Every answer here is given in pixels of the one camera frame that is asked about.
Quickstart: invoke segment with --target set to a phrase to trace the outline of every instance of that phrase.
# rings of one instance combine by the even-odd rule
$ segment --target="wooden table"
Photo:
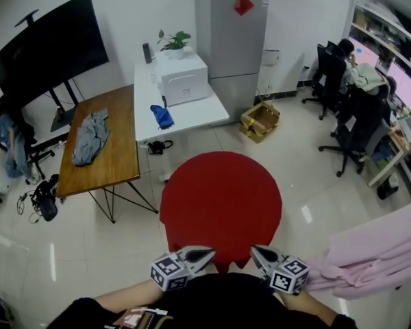
[[[105,108],[108,109],[108,120],[106,124],[111,130],[108,140],[92,164],[85,167],[76,167],[71,161],[72,153],[75,149],[77,131],[82,121],[90,113],[102,111]],[[158,213],[131,183],[132,180],[140,177],[134,129],[134,85],[112,90],[79,103],[75,116],[73,117],[73,122],[71,123],[68,137],[62,157],[60,180],[56,194],[59,198],[89,192],[112,223],[115,223],[115,195]],[[114,192],[115,185],[125,182],[137,192],[150,208],[137,204]],[[108,186],[112,186],[112,191],[106,189]],[[109,214],[106,213],[91,193],[91,191],[100,188],[102,188],[105,193]],[[112,194],[111,207],[108,203],[107,193]]]

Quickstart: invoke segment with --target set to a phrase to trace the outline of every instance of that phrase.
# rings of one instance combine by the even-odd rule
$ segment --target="pink screen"
[[[373,68],[376,67],[379,56],[372,52],[368,47],[364,46],[357,40],[349,38],[349,40],[355,45],[355,57],[357,64],[368,63]]]
[[[411,111],[411,78],[394,62],[391,63],[388,75],[397,83],[396,95]]]

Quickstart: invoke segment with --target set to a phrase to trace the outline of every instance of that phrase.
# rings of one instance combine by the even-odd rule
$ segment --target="red round stool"
[[[269,245],[282,217],[275,180],[256,161],[232,152],[212,152],[184,163],[163,190],[160,221],[169,250],[208,246],[214,264],[243,268],[250,247]]]

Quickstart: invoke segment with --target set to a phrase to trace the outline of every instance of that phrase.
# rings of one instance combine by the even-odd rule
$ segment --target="television screen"
[[[109,62],[91,0],[70,0],[25,28],[0,51],[0,88],[24,106]]]
[[[388,75],[397,83],[396,95],[411,111],[411,78],[394,62],[391,63]]]
[[[355,57],[357,64],[368,63],[373,68],[376,67],[377,61],[379,60],[379,55],[372,52],[368,47],[358,42],[356,39],[349,38],[349,40],[355,46]]]

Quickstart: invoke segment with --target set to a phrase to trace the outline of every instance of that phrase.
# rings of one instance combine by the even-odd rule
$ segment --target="gray cloth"
[[[108,118],[108,109],[89,114],[77,130],[75,150],[72,163],[75,166],[91,165],[105,145],[110,129],[105,122]]]
[[[369,143],[365,148],[365,152],[369,157],[374,154],[377,144],[380,143],[385,135],[388,135],[388,133],[390,133],[390,130],[390,126],[387,124],[387,122],[385,122],[384,119],[382,119],[381,124],[379,124],[379,127],[377,127],[377,129],[371,135]]]

